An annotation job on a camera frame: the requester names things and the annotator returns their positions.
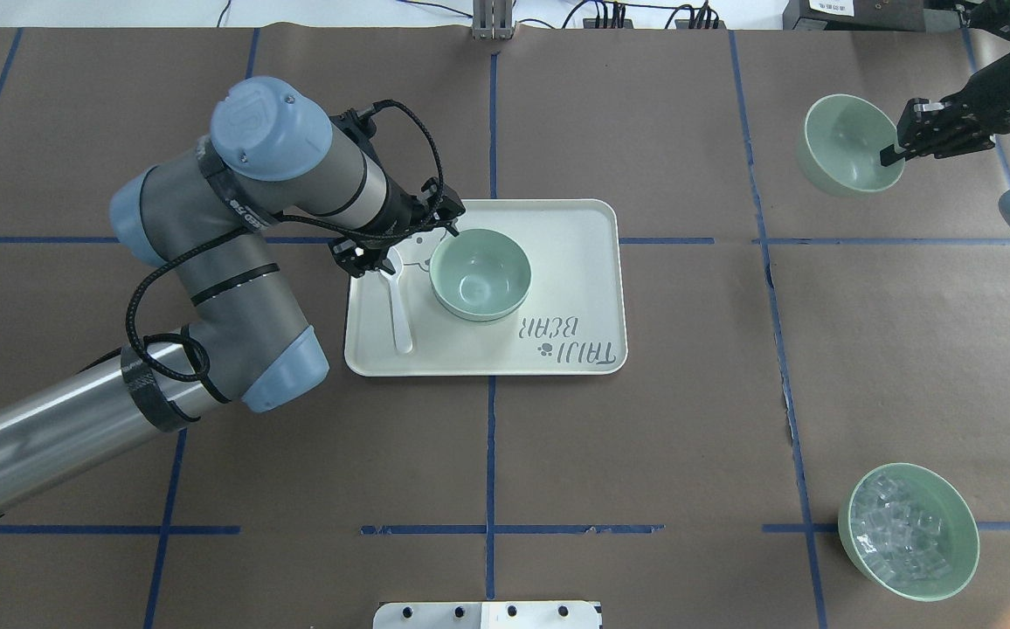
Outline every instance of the electrical cable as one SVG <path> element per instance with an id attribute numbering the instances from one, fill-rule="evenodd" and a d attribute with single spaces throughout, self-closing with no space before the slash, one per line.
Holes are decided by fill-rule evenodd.
<path id="1" fill-rule="evenodd" d="M 664 27 L 669 28 L 670 25 L 672 25 L 672 21 L 677 19 L 677 13 L 680 11 L 684 11 L 684 9 L 688 9 L 688 12 L 690 13 L 690 15 L 688 16 L 688 24 L 693 23 L 693 21 L 696 20 L 696 7 L 692 7 L 692 5 L 690 4 L 681 4 L 678 5 L 678 7 L 676 7 L 675 9 L 673 9 L 672 15 L 669 16 L 669 21 L 666 21 L 664 23 Z"/>
<path id="2" fill-rule="evenodd" d="M 438 194 L 431 200 L 431 204 L 429 206 L 430 214 L 434 214 L 434 212 L 438 210 L 438 204 L 442 203 L 442 184 L 443 184 L 442 161 L 438 158 L 438 146 L 436 146 L 436 143 L 434 143 L 434 139 L 431 136 L 431 132 L 428 131 L 428 127 L 426 127 L 426 125 L 418 118 L 418 116 L 416 116 L 416 113 L 414 113 L 410 108 L 408 108 L 408 105 L 405 105 L 400 101 L 394 101 L 393 99 L 385 99 L 373 103 L 373 107 L 371 107 L 373 109 L 373 112 L 372 113 L 366 112 L 366 116 L 365 118 L 363 118 L 363 120 L 369 120 L 373 118 L 373 116 L 376 115 L 378 112 L 385 111 L 389 107 L 395 107 L 398 110 L 405 112 L 405 115 L 408 116 L 410 120 L 412 120 L 412 123 L 416 124 L 416 126 L 420 128 L 420 132 L 424 135 L 424 139 L 428 140 L 428 146 L 431 148 L 431 159 L 433 159 L 434 163 L 436 163 L 436 175 L 438 176 Z"/>
<path id="3" fill-rule="evenodd" d="M 584 7 L 587 3 L 601 4 L 602 7 L 605 7 L 605 3 L 602 3 L 601 0 L 582 0 L 582 3 L 574 5 L 574 7 L 572 7 L 572 11 L 568 13 L 568 16 L 564 17 L 564 25 L 561 25 L 561 28 L 564 29 L 568 27 L 568 24 L 572 21 L 572 16 L 576 15 L 576 11 Z M 598 21 L 598 7 L 594 7 L 594 21 Z"/>
<path id="4" fill-rule="evenodd" d="M 696 28 L 705 28 L 708 25 L 709 20 L 711 20 L 711 0 L 703 0 L 703 5 L 700 7 L 700 15 L 696 16 Z"/>
<path id="5" fill-rule="evenodd" d="M 536 17 L 525 17 L 525 19 L 517 20 L 517 23 L 525 23 L 525 22 L 541 23 L 541 24 L 546 25 L 546 27 L 548 27 L 548 28 L 556 28 L 552 24 L 549 24 L 549 23 L 545 22 L 544 20 L 537 20 Z"/>
<path id="6" fill-rule="evenodd" d="M 165 376 L 165 378 L 173 381 L 202 382 L 206 379 L 206 375 L 210 373 L 210 355 L 206 353 L 206 347 L 203 347 L 201 342 L 198 342 L 190 337 L 185 337 L 181 334 L 174 334 L 176 339 L 174 342 L 183 346 L 183 349 L 192 355 L 192 358 L 195 358 L 191 361 L 194 374 L 182 374 L 172 370 L 172 368 L 158 361 L 152 354 L 148 353 L 148 350 L 146 350 L 146 338 L 140 338 L 140 335 L 136 331 L 136 312 L 139 310 L 140 302 L 144 299 L 144 294 L 146 294 L 148 287 L 150 287 L 160 278 L 163 278 L 163 276 L 169 274 L 169 272 L 180 267 L 181 264 L 186 263 L 187 259 L 203 254 L 205 251 L 221 246 L 223 243 L 227 243 L 238 236 L 248 233 L 248 227 L 237 227 L 236 230 L 225 232 L 225 234 L 217 236 L 217 238 L 206 240 L 206 242 L 201 243 L 201 245 L 198 245 L 191 250 L 187 250 L 186 253 L 183 253 L 174 259 L 170 259 L 170 261 L 166 263 L 165 266 L 155 270 L 152 274 L 144 278 L 144 280 L 139 283 L 139 286 L 136 287 L 136 290 L 132 292 L 132 297 L 128 300 L 128 308 L 125 310 L 125 336 L 128 338 L 129 346 L 132 347 L 132 350 L 136 353 L 137 357 L 140 360 L 143 360 L 145 365 L 152 368 L 154 372 L 157 372 L 158 374 Z"/>
<path id="7" fill-rule="evenodd" d="M 401 3 L 401 4 L 418 4 L 418 5 L 420 5 L 420 7 L 434 7 L 434 8 L 443 9 L 445 11 L 449 11 L 449 12 L 452 12 L 452 13 L 458 13 L 458 15 L 461 15 L 461 16 L 470 17 L 470 19 L 472 19 L 472 20 L 474 19 L 474 16 L 471 15 L 470 13 L 467 13 L 466 11 L 460 11 L 460 10 L 454 9 L 452 7 L 448 7 L 448 5 L 445 5 L 445 4 L 421 3 L 420 0 L 397 0 L 397 3 Z"/>
<path id="8" fill-rule="evenodd" d="M 222 27 L 222 17 L 225 17 L 225 11 L 229 10 L 230 4 L 233 4 L 233 0 L 225 0 L 225 5 L 222 7 L 222 12 L 217 13 L 217 26 L 214 28 Z"/>
<path id="9" fill-rule="evenodd" d="M 576 12 L 582 7 L 584 7 L 584 5 L 586 5 L 587 3 L 602 4 L 602 8 L 604 8 L 605 10 L 606 1 L 608 0 L 582 0 L 581 3 L 578 3 L 574 5 L 574 7 L 572 7 L 572 11 L 568 12 L 568 16 L 565 17 L 564 25 L 561 25 L 561 28 L 564 29 L 568 27 L 568 24 L 572 22 L 572 17 L 576 15 Z M 692 16 L 690 16 L 688 23 L 689 28 L 718 28 L 718 13 L 714 9 L 708 7 L 709 3 L 704 3 L 703 8 L 698 9 L 697 13 L 696 13 L 696 7 L 693 7 L 693 5 L 690 4 L 681 4 L 680 7 L 665 7 L 665 5 L 662 4 L 621 3 L 620 0 L 618 0 L 616 3 L 613 4 L 620 5 L 621 7 L 620 19 L 619 17 L 617 17 L 616 13 L 616 15 L 614 15 L 614 25 L 613 27 L 610 27 L 610 25 L 599 25 L 598 23 L 599 19 L 598 16 L 596 15 L 594 16 L 594 25 L 596 25 L 596 28 L 624 27 L 625 8 L 627 7 L 633 7 L 636 9 L 663 9 L 666 11 L 672 11 L 672 16 L 669 17 L 669 21 L 665 24 L 666 28 L 669 28 L 669 25 L 672 23 L 672 20 L 676 19 L 677 12 L 680 12 L 681 10 L 684 9 L 689 9 L 690 12 L 692 12 Z M 696 26 L 697 17 L 701 17 L 701 19 L 703 19 L 703 21 L 701 21 L 701 25 L 698 25 L 698 27 Z"/>

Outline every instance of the green bowl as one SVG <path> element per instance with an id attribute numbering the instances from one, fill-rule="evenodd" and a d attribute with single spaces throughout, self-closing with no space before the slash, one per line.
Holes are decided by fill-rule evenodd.
<path id="1" fill-rule="evenodd" d="M 932 549 L 925 549 L 924 553 L 931 553 L 928 556 L 933 558 L 941 557 L 939 561 L 944 568 L 932 570 L 928 572 L 929 576 L 915 581 L 907 576 L 909 569 L 901 569 L 900 575 L 890 575 L 891 564 L 882 561 L 881 554 L 874 549 L 879 535 L 874 533 L 876 529 L 871 525 L 873 520 L 862 513 L 869 510 L 864 505 L 873 501 L 876 484 L 872 481 L 879 478 L 888 479 L 901 487 L 903 499 L 897 499 L 897 505 L 915 505 L 917 516 L 931 515 L 941 523 L 939 535 L 921 535 L 920 538 L 922 541 L 931 540 L 931 544 L 935 544 Z M 843 542 L 845 552 L 851 557 L 853 564 L 870 581 L 913 601 L 941 601 L 955 596 L 968 586 L 975 575 L 975 569 L 980 565 L 980 530 L 972 517 L 972 509 L 968 508 L 968 503 L 951 483 L 944 481 L 933 470 L 912 463 L 882 465 L 857 482 L 855 489 L 839 509 L 839 540 Z M 928 548 L 927 544 L 917 544 L 917 549 L 913 550 L 914 556 L 924 556 L 920 552 L 921 545 Z"/>
<path id="2" fill-rule="evenodd" d="M 796 159 L 813 186 L 828 195 L 861 197 L 889 190 L 904 160 L 882 166 L 882 148 L 897 142 L 897 127 L 868 101 L 848 94 L 817 100 L 804 116 Z"/>
<path id="3" fill-rule="evenodd" d="M 501 319 L 520 307 L 532 284 L 528 256 L 493 230 L 466 230 L 431 254 L 431 290 L 438 303 L 470 321 Z"/>

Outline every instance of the white spoon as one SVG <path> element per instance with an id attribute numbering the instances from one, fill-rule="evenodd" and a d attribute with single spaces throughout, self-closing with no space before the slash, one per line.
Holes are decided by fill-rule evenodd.
<path id="1" fill-rule="evenodd" d="M 389 298 L 392 302 L 392 338 L 396 342 L 398 353 L 411 353 L 412 329 L 405 312 L 405 302 L 400 298 L 400 276 L 404 274 L 405 261 L 400 258 L 396 247 L 389 248 L 389 264 L 392 264 L 396 274 L 392 276 L 381 271 L 382 278 L 389 283 Z"/>

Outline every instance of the empty green bowl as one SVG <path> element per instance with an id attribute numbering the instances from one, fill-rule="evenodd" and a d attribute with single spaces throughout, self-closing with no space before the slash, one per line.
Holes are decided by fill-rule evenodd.
<path id="1" fill-rule="evenodd" d="M 470 321 L 501 319 L 520 307 L 532 284 L 528 256 L 493 230 L 466 230 L 431 254 L 431 290 L 438 303 Z"/>
<path id="2" fill-rule="evenodd" d="M 912 463 L 882 465 L 857 482 L 839 509 L 839 540 L 870 581 L 913 601 L 955 596 L 980 565 L 972 509 L 951 483 Z"/>
<path id="3" fill-rule="evenodd" d="M 861 197 L 889 190 L 905 163 L 882 166 L 882 148 L 897 142 L 897 127 L 868 101 L 848 94 L 817 100 L 804 116 L 796 159 L 813 186 L 828 195 Z"/>

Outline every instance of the tray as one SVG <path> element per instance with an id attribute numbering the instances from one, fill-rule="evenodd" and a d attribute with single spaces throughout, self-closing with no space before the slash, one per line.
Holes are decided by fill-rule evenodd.
<path id="1" fill-rule="evenodd" d="M 594 199 L 466 200 L 460 230 L 497 230 L 532 264 L 528 298 L 496 321 L 466 321 L 431 292 L 428 264 L 444 230 L 397 245 L 412 329 L 412 353 L 397 353 L 388 284 L 378 274 L 349 282 L 346 365 L 363 376 L 601 375 L 625 362 L 618 224 Z"/>

